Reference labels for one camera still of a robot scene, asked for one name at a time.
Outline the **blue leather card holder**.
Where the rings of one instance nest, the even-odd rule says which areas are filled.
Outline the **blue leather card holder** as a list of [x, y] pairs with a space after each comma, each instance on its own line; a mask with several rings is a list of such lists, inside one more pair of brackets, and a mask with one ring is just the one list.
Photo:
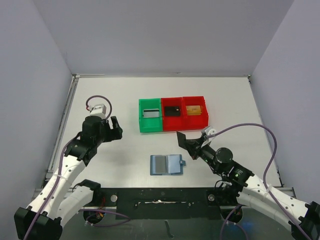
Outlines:
[[[166, 156], [167, 172], [155, 173], [155, 156]], [[151, 176], [179, 176], [183, 175], [183, 168], [186, 162], [183, 160], [181, 154], [169, 155], [151, 155], [150, 156], [150, 175]]]

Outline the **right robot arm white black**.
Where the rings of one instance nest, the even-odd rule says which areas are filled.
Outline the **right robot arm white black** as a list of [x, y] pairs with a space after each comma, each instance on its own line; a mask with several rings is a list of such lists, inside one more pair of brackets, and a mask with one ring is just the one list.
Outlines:
[[230, 205], [238, 202], [277, 221], [296, 240], [320, 238], [320, 205], [306, 203], [264, 183], [263, 180], [233, 160], [233, 153], [226, 147], [214, 150], [203, 136], [186, 139], [178, 134], [178, 145], [187, 150], [192, 159], [201, 158], [212, 172], [227, 183], [222, 192], [223, 200]]

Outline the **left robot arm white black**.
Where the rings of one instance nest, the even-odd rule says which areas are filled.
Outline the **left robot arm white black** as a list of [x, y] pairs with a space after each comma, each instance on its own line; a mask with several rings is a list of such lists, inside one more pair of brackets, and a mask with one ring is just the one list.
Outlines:
[[66, 196], [77, 176], [97, 154], [102, 143], [120, 140], [123, 130], [117, 117], [88, 116], [82, 130], [62, 149], [58, 168], [38, 196], [14, 214], [20, 240], [58, 240], [64, 226], [87, 204], [102, 203], [101, 185], [85, 179]]

